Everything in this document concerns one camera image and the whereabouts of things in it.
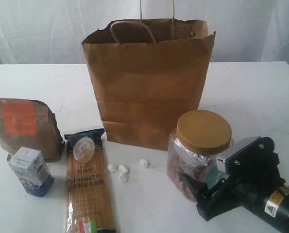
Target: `oval label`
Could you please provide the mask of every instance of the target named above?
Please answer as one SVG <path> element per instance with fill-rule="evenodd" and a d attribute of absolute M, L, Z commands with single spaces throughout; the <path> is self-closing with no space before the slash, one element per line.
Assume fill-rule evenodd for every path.
<path fill-rule="evenodd" d="M 88 163 L 95 153 L 95 143 L 89 137 L 82 137 L 73 147 L 74 159 L 80 164 Z"/>

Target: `small white stone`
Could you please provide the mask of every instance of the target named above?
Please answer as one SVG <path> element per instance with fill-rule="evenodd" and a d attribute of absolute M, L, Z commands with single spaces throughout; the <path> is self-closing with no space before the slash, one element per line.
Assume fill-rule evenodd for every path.
<path fill-rule="evenodd" d="M 119 170 L 123 173 L 126 173 L 126 174 L 129 173 L 129 168 L 126 167 L 125 165 L 119 165 Z"/>
<path fill-rule="evenodd" d="M 141 166 L 143 166 L 144 168 L 148 168 L 149 167 L 149 162 L 146 159 L 141 159 L 140 160 L 140 164 Z"/>
<path fill-rule="evenodd" d="M 128 178 L 129 178 L 129 175 L 127 173 L 122 172 L 119 175 L 119 180 L 121 183 L 127 182 Z"/>
<path fill-rule="evenodd" d="M 114 173 L 117 171 L 117 165 L 114 165 L 114 164 L 108 164 L 107 166 L 107 170 L 111 173 Z"/>

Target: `jar lid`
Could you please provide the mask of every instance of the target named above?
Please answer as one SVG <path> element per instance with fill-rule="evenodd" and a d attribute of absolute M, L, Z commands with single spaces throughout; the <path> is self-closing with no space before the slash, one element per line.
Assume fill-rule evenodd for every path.
<path fill-rule="evenodd" d="M 229 147 L 232 129 L 220 115 L 193 110 L 183 114 L 177 124 L 177 137 L 189 150 L 201 155 L 214 155 Z"/>

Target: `milk carton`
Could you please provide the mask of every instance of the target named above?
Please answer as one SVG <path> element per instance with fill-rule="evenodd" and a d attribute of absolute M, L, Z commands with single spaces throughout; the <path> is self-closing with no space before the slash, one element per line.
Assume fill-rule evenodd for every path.
<path fill-rule="evenodd" d="M 39 150 L 21 147 L 9 161 L 9 166 L 29 194 L 41 197 L 53 183 L 53 177 Z"/>

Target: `white backdrop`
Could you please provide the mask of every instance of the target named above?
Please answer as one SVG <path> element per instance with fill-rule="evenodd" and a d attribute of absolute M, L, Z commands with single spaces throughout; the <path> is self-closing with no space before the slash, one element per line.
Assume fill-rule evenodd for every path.
<path fill-rule="evenodd" d="M 140 0 L 0 0 L 0 64 L 85 63 L 81 41 Z M 287 61 L 289 0 L 176 0 L 176 18 L 217 31 L 212 61 Z M 143 18 L 172 17 L 171 0 L 142 0 Z"/>

